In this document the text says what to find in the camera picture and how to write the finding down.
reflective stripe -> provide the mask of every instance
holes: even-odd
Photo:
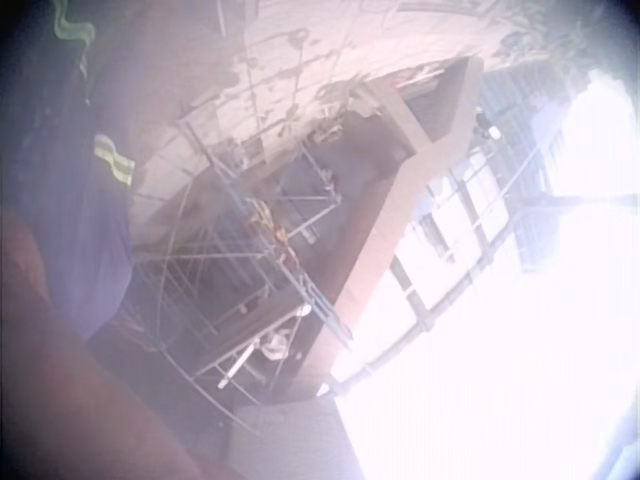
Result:
[[[60,40],[76,41],[80,40],[84,42],[84,50],[80,57],[80,71],[87,79],[87,51],[96,38],[96,29],[89,22],[82,23],[69,23],[65,18],[67,14],[67,8],[69,6],[68,0],[53,0],[53,4],[56,9],[56,18],[53,24],[56,37]]]
[[[129,187],[131,186],[135,163],[133,160],[120,155],[109,137],[96,135],[94,138],[93,153],[96,157],[105,160],[110,165],[111,173],[116,180]]]
[[[94,137],[94,145],[96,147],[100,147],[104,150],[106,150],[107,152],[111,152],[111,154],[113,155],[113,158],[116,162],[118,162],[119,165],[121,165],[122,167],[124,167],[125,171],[133,171],[134,167],[136,166],[136,164],[133,162],[133,160],[128,159],[127,157],[120,155],[118,153],[118,150],[116,149],[115,144],[113,143],[113,141],[107,137],[106,135],[102,135],[102,134],[98,134]]]

window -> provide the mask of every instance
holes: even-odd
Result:
[[[481,225],[487,239],[492,241],[507,224],[509,212],[504,201],[499,198],[500,188],[491,169],[485,166],[480,170],[467,182],[467,190],[482,219]]]

concrete wall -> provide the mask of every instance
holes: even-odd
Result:
[[[364,480],[333,400],[237,413],[259,433],[231,432],[229,463],[249,480]]]

concrete beam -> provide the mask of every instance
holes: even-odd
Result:
[[[341,234],[342,240],[338,244],[342,248],[325,259],[325,269],[316,280],[342,322],[352,330],[389,268],[427,184],[466,153],[475,122],[483,61],[469,58],[464,65],[465,68],[457,70],[457,75],[462,77],[457,80],[460,88],[455,90],[450,106],[441,109],[441,114],[450,119],[447,120],[449,131],[436,142],[429,140],[399,93],[390,85],[376,81],[371,89],[378,95],[384,114],[393,122],[394,128],[402,132],[416,154],[400,166],[394,178],[374,185],[362,195]],[[315,396],[341,350],[341,345],[324,328],[285,397]]]

construction worker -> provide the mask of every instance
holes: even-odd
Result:
[[[94,76],[98,32],[67,1],[25,8],[0,78],[3,475],[237,480],[194,460],[84,347],[131,278],[127,91],[117,68]]]

